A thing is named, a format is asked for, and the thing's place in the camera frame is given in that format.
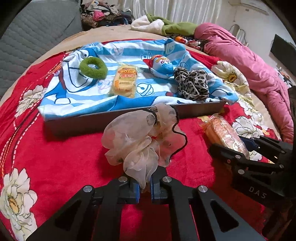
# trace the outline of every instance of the floral pattern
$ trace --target floral pattern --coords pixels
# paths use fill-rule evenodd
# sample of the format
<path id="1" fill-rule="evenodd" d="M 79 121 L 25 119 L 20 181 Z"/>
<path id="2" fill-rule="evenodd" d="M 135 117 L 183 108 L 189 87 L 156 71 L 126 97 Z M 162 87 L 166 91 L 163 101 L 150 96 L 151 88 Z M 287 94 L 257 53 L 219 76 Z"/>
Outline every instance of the floral pattern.
<path id="1" fill-rule="evenodd" d="M 245 116 L 240 116 L 235 119 L 232 124 L 232 128 L 237 132 L 238 135 L 246 138 L 259 138 L 263 136 L 262 130 L 253 125 L 252 119 L 248 119 Z M 250 152 L 250 159 L 254 161 L 259 161 L 262 159 L 262 155 L 258 152 Z"/>
<path id="2" fill-rule="evenodd" d="M 46 89 L 42 85 L 37 85 L 35 89 L 25 92 L 23 99 L 19 102 L 15 117 L 20 116 L 26 109 L 31 108 L 36 102 L 41 100 L 44 97 Z"/>
<path id="3" fill-rule="evenodd" d="M 238 95 L 243 95 L 248 103 L 254 105 L 247 79 L 235 66 L 225 61 L 218 61 L 217 65 L 212 66 L 211 71 L 222 78 L 225 85 Z"/>
<path id="4" fill-rule="evenodd" d="M 14 168 L 11 175 L 3 179 L 0 195 L 0 211 L 10 220 L 12 231 L 18 241 L 25 241 L 37 229 L 34 214 L 30 208 L 37 201 L 37 194 L 30 190 L 30 178 L 23 169 Z"/>
<path id="5" fill-rule="evenodd" d="M 263 134 L 268 136 L 268 127 L 264 125 L 262 114 L 254 107 L 249 84 L 245 76 L 235 66 L 225 61 L 218 61 L 217 65 L 213 65 L 211 71 L 222 78 L 224 84 L 236 91 L 239 97 L 238 103 L 244 109 L 247 116 L 239 116 L 233 122 L 232 127 L 237 134 L 247 138 L 258 138 Z M 250 159 L 258 161 L 262 159 L 262 155 L 252 151 L 250 152 Z"/>

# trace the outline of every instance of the bread package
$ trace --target bread package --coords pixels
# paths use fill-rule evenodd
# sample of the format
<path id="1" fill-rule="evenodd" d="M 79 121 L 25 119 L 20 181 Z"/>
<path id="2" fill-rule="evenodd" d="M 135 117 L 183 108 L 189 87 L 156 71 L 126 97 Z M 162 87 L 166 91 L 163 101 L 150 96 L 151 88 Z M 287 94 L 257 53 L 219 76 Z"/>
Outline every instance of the bread package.
<path id="1" fill-rule="evenodd" d="M 137 67 L 121 65 L 117 68 L 112 84 L 112 93 L 128 98 L 134 98 L 136 92 Z"/>
<path id="2" fill-rule="evenodd" d="M 241 152 L 247 159 L 250 159 L 250 154 L 245 144 L 222 116 L 214 114 L 201 126 L 211 143 L 217 143 Z"/>

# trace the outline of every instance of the packaged snack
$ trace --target packaged snack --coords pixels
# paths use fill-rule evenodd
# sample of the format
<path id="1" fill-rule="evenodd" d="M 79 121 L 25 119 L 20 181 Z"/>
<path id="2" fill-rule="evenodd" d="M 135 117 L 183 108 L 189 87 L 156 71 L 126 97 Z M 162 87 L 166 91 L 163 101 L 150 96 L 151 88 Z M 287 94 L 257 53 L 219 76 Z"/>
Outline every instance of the packaged snack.
<path id="1" fill-rule="evenodd" d="M 136 79 L 138 78 L 137 67 L 134 65 L 121 64 L 117 68 L 112 84 L 112 93 L 128 98 L 134 98 L 136 92 Z"/>
<path id="2" fill-rule="evenodd" d="M 247 159 L 250 159 L 250 154 L 245 144 L 222 116 L 218 114 L 212 115 L 207 122 L 201 124 L 201 127 L 211 143 L 217 143 L 241 152 Z"/>
<path id="3" fill-rule="evenodd" d="M 195 41 L 195 40 L 187 40 L 185 38 L 182 38 L 181 36 L 178 36 L 175 38 L 175 41 L 176 42 L 179 42 L 179 43 L 182 43 L 182 44 L 185 44 L 187 45 L 188 47 L 191 47 L 193 49 L 196 49 L 196 50 L 201 50 L 201 42 L 200 41 Z"/>
<path id="4" fill-rule="evenodd" d="M 174 75 L 172 62 L 161 54 L 154 55 L 151 59 L 143 59 L 143 62 L 148 65 L 150 72 L 158 78 L 168 79 Z"/>

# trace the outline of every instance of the beige bedsheet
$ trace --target beige bedsheet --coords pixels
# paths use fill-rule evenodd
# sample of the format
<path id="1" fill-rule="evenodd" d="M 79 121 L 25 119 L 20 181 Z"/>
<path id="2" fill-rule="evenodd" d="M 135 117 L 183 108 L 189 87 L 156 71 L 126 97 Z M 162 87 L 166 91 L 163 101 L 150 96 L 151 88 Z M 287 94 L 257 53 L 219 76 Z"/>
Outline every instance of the beige bedsheet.
<path id="1" fill-rule="evenodd" d="M 164 39 L 165 37 L 156 35 L 156 34 L 150 34 L 150 33 L 144 33 L 144 32 L 138 32 L 138 31 L 132 31 L 130 30 L 130 25 L 122 25 L 122 26 L 114 26 L 114 27 L 100 27 L 100 28 L 94 28 L 86 32 L 80 32 L 77 33 L 65 40 L 63 40 L 61 43 L 59 43 L 57 46 L 52 48 L 50 51 L 48 51 L 46 54 L 41 56 L 39 59 L 37 59 L 32 65 L 38 64 L 42 62 L 43 60 L 58 54 L 63 51 L 71 50 L 89 43 L 93 42 L 106 42 L 111 40 L 123 40 L 123 39 Z M 190 49 L 195 52 L 199 52 L 201 54 L 205 54 L 203 52 L 200 52 L 198 50 L 192 49 L 190 47 L 186 47 L 187 49 Z M 7 100 L 7 98 L 10 97 L 13 88 L 15 87 L 17 81 L 7 90 L 7 92 L 4 94 L 2 99 L 0 100 L 0 106 L 2 103 Z M 255 108 L 262 113 L 265 125 L 271 129 L 273 129 L 276 133 L 276 135 L 279 137 L 279 132 L 277 128 L 275 127 L 270 114 L 268 110 L 265 108 L 264 104 L 254 95 L 252 94 L 252 98 L 254 100 Z"/>

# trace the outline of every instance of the television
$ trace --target television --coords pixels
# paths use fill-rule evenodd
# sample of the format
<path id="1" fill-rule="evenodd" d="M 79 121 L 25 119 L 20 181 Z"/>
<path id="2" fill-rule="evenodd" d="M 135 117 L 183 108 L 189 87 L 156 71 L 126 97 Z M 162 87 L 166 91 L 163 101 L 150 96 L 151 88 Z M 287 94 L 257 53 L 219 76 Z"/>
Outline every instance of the television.
<path id="1" fill-rule="evenodd" d="M 293 44 L 276 34 L 270 52 L 296 76 L 296 47 Z"/>

